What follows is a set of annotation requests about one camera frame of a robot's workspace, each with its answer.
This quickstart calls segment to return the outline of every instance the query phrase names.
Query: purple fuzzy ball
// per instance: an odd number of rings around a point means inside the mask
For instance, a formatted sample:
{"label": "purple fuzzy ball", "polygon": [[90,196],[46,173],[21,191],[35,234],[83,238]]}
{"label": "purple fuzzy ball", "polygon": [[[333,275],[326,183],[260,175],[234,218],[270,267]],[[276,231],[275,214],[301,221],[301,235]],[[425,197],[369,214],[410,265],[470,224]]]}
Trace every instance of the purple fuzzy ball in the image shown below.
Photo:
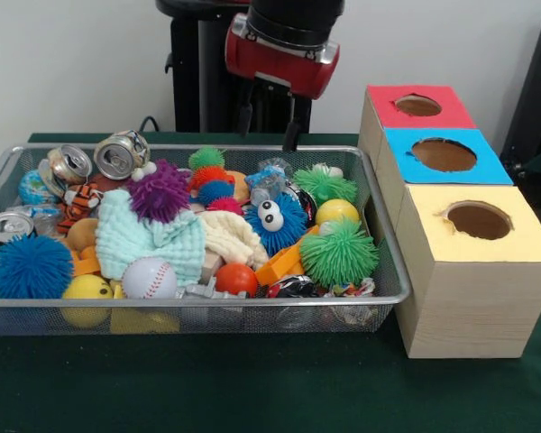
{"label": "purple fuzzy ball", "polygon": [[149,218],[169,223],[183,208],[189,207],[187,171],[166,160],[156,161],[156,172],[139,181],[130,180],[126,187],[131,195],[131,210],[138,219]]}

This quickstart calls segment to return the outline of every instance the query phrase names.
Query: stacked boxes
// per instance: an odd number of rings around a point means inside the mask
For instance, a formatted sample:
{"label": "stacked boxes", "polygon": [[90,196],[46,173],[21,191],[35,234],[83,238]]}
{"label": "stacked boxes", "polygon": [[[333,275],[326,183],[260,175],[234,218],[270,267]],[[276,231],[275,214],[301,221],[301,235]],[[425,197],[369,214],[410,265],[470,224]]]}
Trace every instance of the stacked boxes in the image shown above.
{"label": "stacked boxes", "polygon": [[413,286],[408,355],[520,357],[541,312],[541,225],[445,87],[368,87],[369,154]]}

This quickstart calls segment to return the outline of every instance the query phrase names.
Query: red ball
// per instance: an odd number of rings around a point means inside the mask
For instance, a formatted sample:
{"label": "red ball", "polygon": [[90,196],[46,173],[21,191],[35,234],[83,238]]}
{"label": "red ball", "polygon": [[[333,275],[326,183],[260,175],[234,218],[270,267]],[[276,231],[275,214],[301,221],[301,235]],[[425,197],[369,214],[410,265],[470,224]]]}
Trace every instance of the red ball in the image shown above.
{"label": "red ball", "polygon": [[226,264],[216,273],[217,291],[228,291],[232,295],[246,291],[251,297],[254,297],[258,286],[259,283],[254,271],[245,264]]}

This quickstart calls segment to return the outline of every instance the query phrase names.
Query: red box top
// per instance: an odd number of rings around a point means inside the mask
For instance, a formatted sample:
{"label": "red box top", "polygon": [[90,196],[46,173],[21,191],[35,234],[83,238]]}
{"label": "red box top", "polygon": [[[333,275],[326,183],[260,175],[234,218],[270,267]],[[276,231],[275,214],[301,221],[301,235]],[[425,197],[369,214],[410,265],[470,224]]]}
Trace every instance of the red box top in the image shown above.
{"label": "red box top", "polygon": [[384,128],[477,128],[463,102],[448,86],[367,88]]}

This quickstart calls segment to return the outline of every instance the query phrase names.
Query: yellow box top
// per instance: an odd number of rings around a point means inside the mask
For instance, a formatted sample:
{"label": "yellow box top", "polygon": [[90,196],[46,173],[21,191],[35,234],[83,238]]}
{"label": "yellow box top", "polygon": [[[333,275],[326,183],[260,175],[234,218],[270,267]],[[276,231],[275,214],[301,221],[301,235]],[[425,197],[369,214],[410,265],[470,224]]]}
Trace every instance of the yellow box top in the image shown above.
{"label": "yellow box top", "polygon": [[541,224],[518,188],[408,185],[408,192],[436,261],[541,263]]}

